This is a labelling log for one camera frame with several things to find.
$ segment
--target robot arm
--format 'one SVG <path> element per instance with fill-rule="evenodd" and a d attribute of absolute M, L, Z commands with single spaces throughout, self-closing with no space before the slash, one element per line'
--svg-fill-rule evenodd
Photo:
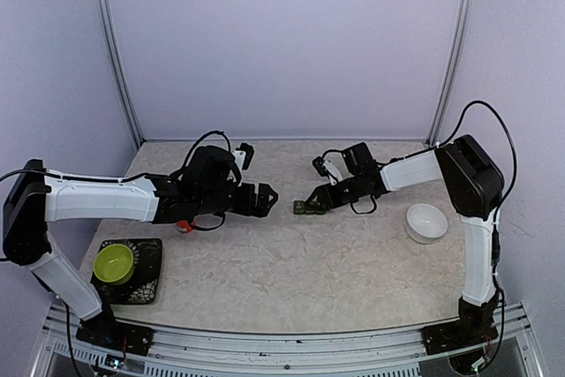
<path fill-rule="evenodd" d="M 460 346 L 484 341 L 485 336 L 495 338 L 491 326 L 493 310 L 498 304 L 493 281 L 493 265 L 498 262 L 499 251 L 495 224 L 504 179 L 477 141 L 466 135 L 445 146 L 394 159 L 386 165 L 373 159 L 365 143 L 341 154 L 352 177 L 338 177 L 332 174 L 333 165 L 328 161 L 322 157 L 314 159 L 314 168 L 321 176 L 330 178 L 330 183 L 313 191 L 305 201 L 306 208 L 329 210 L 355 203 L 364 196 L 377 199 L 412 185 L 444 181 L 463 223 L 466 269 L 458 327 L 450 328 L 443 336 L 456 340 Z M 436 340 L 443 337 L 441 332 L 435 336 Z M 428 353 L 450 347 L 449 343 L 437 342 Z"/>
<path fill-rule="evenodd" d="M 252 147 L 245 143 L 232 154 L 219 147 L 198 147 L 188 165 L 170 176 L 118 179 L 45 170 L 42 161 L 31 160 L 26 165 L 30 172 L 20 175 L 4 203 L 6 258 L 28 268 L 85 322 L 95 335 L 89 342 L 102 340 L 98 344 L 121 350 L 119 344 L 129 329 L 115 322 L 94 286 L 79 276 L 47 223 L 117 218 L 160 224 L 192 222 L 204 214 L 220 216 L 223 222 L 227 212 L 264 217 L 278 195 L 269 185 L 259 184 L 256 193 L 254 185 L 242 182 L 242 170 L 249 167 L 252 155 Z M 147 349 L 137 353 L 147 354 Z"/>

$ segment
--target metal frame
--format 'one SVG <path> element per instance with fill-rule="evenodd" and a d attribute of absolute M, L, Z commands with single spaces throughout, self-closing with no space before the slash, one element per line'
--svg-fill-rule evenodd
<path fill-rule="evenodd" d="M 467 21 L 469 20 L 469 13 L 471 11 L 472 0 L 460 0 L 459 12 L 457 13 L 456 32 L 451 45 L 451 52 L 449 53 L 448 67 L 443 77 L 441 84 L 441 95 L 438 103 L 438 108 L 433 117 L 432 128 L 427 136 L 427 144 L 433 145 L 440 137 L 441 126 L 445 119 L 445 114 L 448 109 L 449 98 L 453 91 L 453 83 L 456 78 L 457 66 L 463 51 L 463 42 L 467 29 Z"/>
<path fill-rule="evenodd" d="M 501 310 L 494 314 L 501 325 Z M 319 335 L 255 335 L 206 330 L 190 330 L 147 324 L 155 330 L 153 345 L 147 357 L 128 355 L 120 370 L 124 375 L 160 377 L 241 377 L 242 375 L 292 375 L 293 377 L 326 376 L 419 376 L 419 364 L 447 354 L 426 355 L 420 330 L 424 325 L 374 331 Z M 66 318 L 62 305 L 49 311 L 38 342 L 32 377 L 43 377 L 54 354 L 69 356 L 66 342 Z M 72 333 L 79 320 L 73 315 Z M 527 352 L 529 377 L 543 377 L 539 351 L 530 322 L 521 304 L 506 307 L 504 339 L 517 337 Z M 122 353 L 109 351 L 73 337 L 73 352 L 78 361 L 99 364 L 106 355 L 121 358 Z M 452 351 L 454 355 L 474 349 Z"/>
<path fill-rule="evenodd" d="M 102 20 L 102 30 L 104 32 L 104 39 L 106 41 L 106 48 L 108 49 L 109 60 L 114 73 L 114 79 L 117 84 L 117 91 L 119 93 L 120 102 L 124 110 L 125 118 L 128 124 L 130 135 L 132 136 L 133 144 L 139 150 L 144 140 L 141 137 L 139 130 L 139 122 L 135 115 L 132 99 L 125 83 L 124 69 L 122 61 L 119 56 L 116 35 L 114 34 L 114 27 L 112 26 L 112 18 L 109 8 L 109 0 L 96 0 L 100 18 Z"/>

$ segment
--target yellow-green bowl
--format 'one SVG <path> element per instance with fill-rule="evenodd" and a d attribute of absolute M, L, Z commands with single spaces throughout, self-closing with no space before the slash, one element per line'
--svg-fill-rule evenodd
<path fill-rule="evenodd" d="M 133 275 L 133 252 L 126 245 L 110 245 L 94 260 L 94 275 L 101 282 L 118 286 Z"/>

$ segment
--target tabletop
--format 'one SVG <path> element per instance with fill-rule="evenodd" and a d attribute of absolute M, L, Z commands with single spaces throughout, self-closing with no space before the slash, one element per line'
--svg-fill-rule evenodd
<path fill-rule="evenodd" d="M 312 159 L 357 142 L 248 143 L 255 156 L 244 181 L 268 183 L 280 196 L 267 218 L 228 214 L 219 230 L 187 234 L 171 224 L 102 221 L 80 269 L 86 279 L 103 240 L 160 238 L 163 243 L 155 301 L 113 305 L 117 317 L 249 333 L 333 333 L 456 317 L 464 278 L 463 226 L 442 182 L 386 194 L 371 215 L 355 215 L 348 207 L 326 215 L 293 215 L 294 200 L 304 200 L 327 182 Z M 128 174 L 168 174 L 180 166 L 190 145 L 145 143 Z M 367 145 L 380 162 L 422 148 L 409 142 Z M 339 156 L 333 164 L 347 175 Z M 406 233 L 406 211 L 420 202 L 448 218 L 448 234 L 436 244 L 417 244 Z M 370 209 L 371 203 L 357 204 L 359 210 L 364 207 Z M 210 226 L 217 219 L 197 217 L 196 223 Z"/>

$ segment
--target bowl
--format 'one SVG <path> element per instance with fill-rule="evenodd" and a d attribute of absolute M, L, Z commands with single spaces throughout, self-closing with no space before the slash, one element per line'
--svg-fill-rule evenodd
<path fill-rule="evenodd" d="M 440 241 L 448 230 L 448 220 L 437 208 L 426 203 L 417 203 L 406 212 L 410 237 L 423 245 Z"/>
<path fill-rule="evenodd" d="M 115 286 L 127 283 L 133 275 L 132 249 L 120 244 L 106 246 L 94 260 L 94 275 Z"/>

